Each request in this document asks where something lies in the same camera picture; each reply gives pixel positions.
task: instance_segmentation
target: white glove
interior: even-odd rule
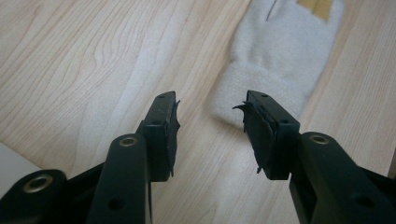
[[[271,95],[300,117],[329,59],[344,11],[344,0],[318,0],[312,8],[303,2],[315,0],[252,0],[234,34],[232,61],[216,89],[212,115],[242,128],[243,113],[232,108],[253,90]],[[324,2],[327,6],[318,5]],[[315,7],[327,7],[328,14]]]

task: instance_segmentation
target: screw hole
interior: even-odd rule
[[[311,141],[317,144],[322,144],[322,145],[329,144],[329,140],[321,135],[313,134],[309,136],[309,139],[311,139]]]
[[[113,211],[121,210],[125,206],[125,201],[120,197],[115,197],[108,203],[108,208]]]
[[[50,175],[39,175],[29,180],[29,182],[23,186],[23,191],[26,193],[39,192],[40,190],[48,187],[52,183],[52,180],[53,178]]]
[[[355,203],[358,203],[361,206],[364,207],[368,207],[368,208],[372,208],[375,207],[375,203],[373,202],[373,200],[371,200],[369,197],[356,193],[354,195],[352,195],[352,199],[353,201],[355,201]]]
[[[122,147],[130,147],[137,143],[137,139],[133,137],[126,137],[120,140],[120,145]]]

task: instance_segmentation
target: yellow patch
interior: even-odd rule
[[[298,0],[298,4],[312,11],[312,14],[327,21],[330,17],[332,0]]]

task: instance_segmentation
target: wood grain surface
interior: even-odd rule
[[[0,1],[0,142],[71,177],[134,133],[154,97],[181,100],[175,177],[154,223],[298,223],[288,181],[256,175],[246,136],[210,101],[248,0]],[[396,148],[396,2],[346,0],[302,132],[387,175]]]

